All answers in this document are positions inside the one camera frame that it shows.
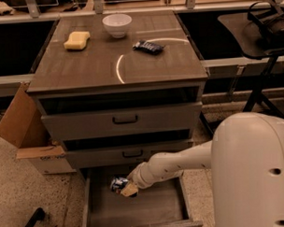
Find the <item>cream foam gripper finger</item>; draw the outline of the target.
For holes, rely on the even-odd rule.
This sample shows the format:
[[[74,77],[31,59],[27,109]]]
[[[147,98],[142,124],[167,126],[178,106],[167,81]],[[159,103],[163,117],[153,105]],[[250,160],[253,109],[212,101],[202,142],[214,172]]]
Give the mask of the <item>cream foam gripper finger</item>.
[[[122,190],[121,194],[125,197],[130,197],[138,194],[138,187],[133,183],[129,182]]]

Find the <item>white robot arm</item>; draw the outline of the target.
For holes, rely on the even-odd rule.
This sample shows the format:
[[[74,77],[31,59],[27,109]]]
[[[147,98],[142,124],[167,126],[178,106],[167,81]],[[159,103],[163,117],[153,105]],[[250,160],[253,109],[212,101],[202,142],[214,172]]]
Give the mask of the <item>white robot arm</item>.
[[[156,153],[127,178],[144,190],[203,167],[211,170],[215,227],[284,227],[284,119],[233,114],[210,141]]]

